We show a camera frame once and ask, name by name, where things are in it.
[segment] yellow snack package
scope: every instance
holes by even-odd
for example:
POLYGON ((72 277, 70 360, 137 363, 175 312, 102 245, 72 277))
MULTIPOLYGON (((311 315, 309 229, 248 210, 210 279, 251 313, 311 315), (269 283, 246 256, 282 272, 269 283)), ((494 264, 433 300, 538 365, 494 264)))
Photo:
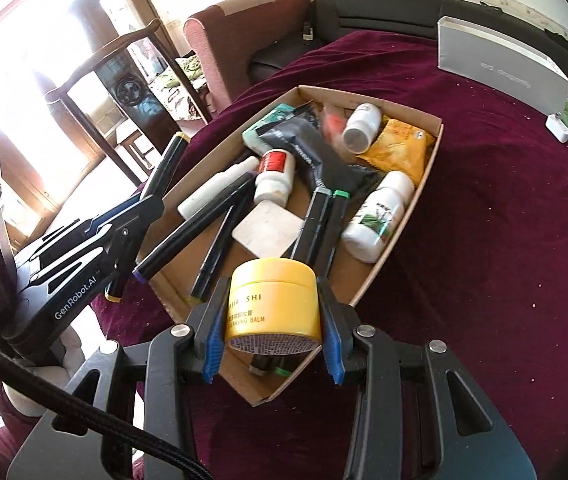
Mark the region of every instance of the yellow snack package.
POLYGON ((358 157, 386 173, 401 171, 411 177, 415 186, 419 186, 428 147, 434 142, 435 137, 428 132, 397 119, 389 119, 371 147, 358 157))

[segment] cardboard box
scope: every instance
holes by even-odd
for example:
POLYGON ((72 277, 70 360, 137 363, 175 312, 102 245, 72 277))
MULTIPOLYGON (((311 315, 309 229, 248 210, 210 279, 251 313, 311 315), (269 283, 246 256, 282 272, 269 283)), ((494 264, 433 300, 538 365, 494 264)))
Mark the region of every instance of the cardboard box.
POLYGON ((484 83, 548 116, 564 110, 568 78, 546 54, 496 30, 444 16, 438 66, 484 83))
MULTIPOLYGON (((407 208, 395 235, 385 248, 379 261, 375 265, 363 264, 350 256, 343 247, 337 247, 333 268, 331 270, 331 285, 339 301, 355 306, 384 265, 401 231, 403 231, 406 222, 409 221, 422 189, 428 180, 430 168, 432 168, 435 156, 440 147, 440 142, 442 142, 443 131, 442 120, 435 116, 414 110, 413 108, 363 95, 311 86, 299 86, 288 91, 282 95, 282 97, 265 107, 230 134, 227 139, 212 150, 208 156, 196 165, 196 167, 166 195, 164 198, 164 215, 151 225, 139 256, 142 258, 148 254, 170 234, 171 231, 183 222, 183 218, 177 213, 177 205, 213 174, 226 168, 228 164, 241 153, 244 149, 241 133, 246 128, 262 118, 280 103, 287 103, 297 107, 310 100, 322 103, 328 102, 350 110, 355 109, 362 103, 373 103, 380 107, 385 114, 406 123, 414 124, 414 126, 426 130, 437 138, 427 167, 425 168, 421 184, 419 184, 414 194, 413 201, 407 208)), ((307 189, 300 179, 295 177, 293 192, 288 199, 286 208, 303 218, 309 201, 310 195, 307 189)), ((361 200, 351 204, 347 219, 352 218, 360 205, 361 200)), ((189 314, 190 309, 185 299, 189 296, 190 288, 199 272, 200 264, 220 224, 221 219, 214 222, 151 280, 151 286, 175 322, 183 322, 189 314)), ((254 259, 252 254, 241 247, 240 244, 234 242, 226 258, 222 272, 225 275, 230 275, 237 266, 252 259, 254 259)), ((266 377, 262 378, 250 374, 247 365, 250 363, 252 355, 244 354, 227 347, 224 352, 224 359, 222 360, 221 375, 244 399, 253 406, 256 406, 257 404, 268 402, 277 397, 295 380, 320 350, 321 347, 312 352, 297 370, 295 370, 290 377, 285 379, 276 374, 268 374, 266 377)))

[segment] red label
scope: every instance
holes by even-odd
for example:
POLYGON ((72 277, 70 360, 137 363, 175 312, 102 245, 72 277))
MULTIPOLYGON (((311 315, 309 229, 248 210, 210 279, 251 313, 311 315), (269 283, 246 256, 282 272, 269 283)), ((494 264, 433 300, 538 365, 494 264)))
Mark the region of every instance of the red label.
POLYGON ((259 164, 259 172, 264 173, 265 171, 278 171, 279 173, 284 173, 285 165, 286 153, 270 152, 261 158, 261 163, 259 164))

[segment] gray box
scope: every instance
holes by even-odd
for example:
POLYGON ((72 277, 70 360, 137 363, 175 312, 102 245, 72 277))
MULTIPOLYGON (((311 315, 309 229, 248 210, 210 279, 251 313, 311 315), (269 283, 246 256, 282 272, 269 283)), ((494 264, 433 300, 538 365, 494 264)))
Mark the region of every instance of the gray box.
POLYGON ((438 66, 551 115, 564 110, 568 78, 539 50, 496 30, 449 16, 438 21, 438 66))

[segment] black leather sofa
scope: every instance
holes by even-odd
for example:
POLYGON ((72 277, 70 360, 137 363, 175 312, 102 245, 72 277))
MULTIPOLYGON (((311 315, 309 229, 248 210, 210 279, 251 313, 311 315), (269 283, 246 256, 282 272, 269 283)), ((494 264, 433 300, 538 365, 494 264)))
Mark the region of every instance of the black leather sofa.
POLYGON ((442 16, 460 18, 523 41, 553 59, 568 77, 568 40, 503 12, 499 7, 464 0, 315 0, 308 19, 314 39, 296 31, 257 51, 248 68, 252 83, 263 81, 306 52, 355 30, 384 30, 437 39, 442 16))

